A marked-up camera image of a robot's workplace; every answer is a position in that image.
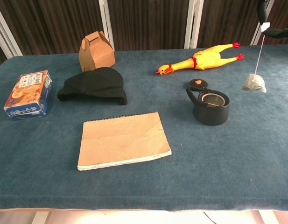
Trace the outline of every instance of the notebook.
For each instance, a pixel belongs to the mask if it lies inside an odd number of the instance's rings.
[[[158,112],[84,122],[80,171],[171,155]]]

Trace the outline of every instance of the black beanie hat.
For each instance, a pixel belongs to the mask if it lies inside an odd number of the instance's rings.
[[[85,71],[65,80],[64,87],[58,92],[58,99],[66,100],[74,95],[118,98],[119,105],[127,104],[122,76],[115,69],[107,67]]]

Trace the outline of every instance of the rubber chicken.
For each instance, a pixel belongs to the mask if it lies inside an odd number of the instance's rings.
[[[232,58],[220,58],[221,51],[227,48],[239,48],[239,47],[240,43],[238,42],[214,46],[206,50],[202,50],[195,53],[191,58],[185,61],[178,62],[176,64],[162,65],[161,67],[159,67],[158,70],[156,70],[155,73],[165,75],[180,69],[192,68],[192,69],[205,70],[210,68],[216,68],[224,64],[243,59],[244,55],[242,54],[239,54],[236,57]]]

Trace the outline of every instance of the blue tablecloth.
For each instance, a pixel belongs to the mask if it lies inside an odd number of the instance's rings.
[[[58,101],[79,73],[77,54],[19,56],[0,66],[0,208],[288,210],[288,45],[264,46],[258,74],[267,93],[242,91],[260,46],[228,49],[245,59],[159,76],[199,49],[116,52],[128,105],[87,98]],[[20,74],[48,70],[47,115],[12,121],[3,106]],[[230,98],[226,123],[195,120],[185,88],[194,78]],[[80,172],[83,122],[158,111],[172,156]]]

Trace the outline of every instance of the floor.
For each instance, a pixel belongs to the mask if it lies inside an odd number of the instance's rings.
[[[288,211],[53,211],[1,212],[0,224],[288,224]]]

